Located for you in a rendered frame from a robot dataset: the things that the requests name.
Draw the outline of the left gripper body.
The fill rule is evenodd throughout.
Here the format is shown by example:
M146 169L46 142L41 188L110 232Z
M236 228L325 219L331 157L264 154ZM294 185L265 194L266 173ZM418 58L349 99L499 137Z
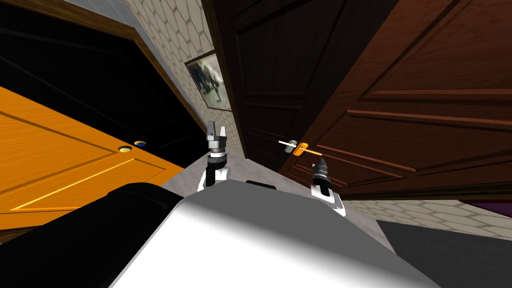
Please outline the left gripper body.
M226 148L226 136L207 135L206 139L208 143L208 149L210 150L224 150Z

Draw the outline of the orange wooden door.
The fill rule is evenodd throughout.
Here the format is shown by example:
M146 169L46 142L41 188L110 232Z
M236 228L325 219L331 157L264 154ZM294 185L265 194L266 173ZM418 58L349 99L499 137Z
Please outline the orange wooden door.
M125 184L160 186L181 171L0 86L0 231L41 226Z

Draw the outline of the reddish brown panelled door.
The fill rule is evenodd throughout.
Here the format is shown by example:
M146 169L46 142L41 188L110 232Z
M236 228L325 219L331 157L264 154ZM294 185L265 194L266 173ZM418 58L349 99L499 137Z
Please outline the reddish brown panelled door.
M301 140L344 200L511 200L512 0L398 0Z

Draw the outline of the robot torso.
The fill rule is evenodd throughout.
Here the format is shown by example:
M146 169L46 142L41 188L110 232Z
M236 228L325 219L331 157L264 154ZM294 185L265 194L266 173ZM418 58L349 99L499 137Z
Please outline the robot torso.
M226 180L181 200L109 288L440 288L323 202Z

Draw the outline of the black door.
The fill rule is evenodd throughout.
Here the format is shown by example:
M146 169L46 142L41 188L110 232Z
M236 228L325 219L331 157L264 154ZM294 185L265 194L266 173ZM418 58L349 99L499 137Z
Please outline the black door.
M0 87L182 168L208 151L133 41L2 2Z

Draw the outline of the framed picture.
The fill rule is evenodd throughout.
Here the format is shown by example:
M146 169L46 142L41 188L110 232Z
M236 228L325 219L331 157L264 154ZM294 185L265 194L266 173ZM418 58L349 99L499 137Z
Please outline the framed picture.
M214 50L185 62L207 108L230 112L232 110Z

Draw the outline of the dark brown panelled door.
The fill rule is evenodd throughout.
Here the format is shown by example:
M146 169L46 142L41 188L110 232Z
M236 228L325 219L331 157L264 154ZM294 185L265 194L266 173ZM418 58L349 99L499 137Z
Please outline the dark brown panelled door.
M399 0L201 0L244 155L278 171Z

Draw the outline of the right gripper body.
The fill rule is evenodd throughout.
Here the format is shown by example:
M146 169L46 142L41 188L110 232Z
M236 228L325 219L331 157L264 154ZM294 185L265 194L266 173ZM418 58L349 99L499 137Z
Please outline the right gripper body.
M328 180L328 167L323 158L320 158L319 162L312 166L313 177L315 179Z

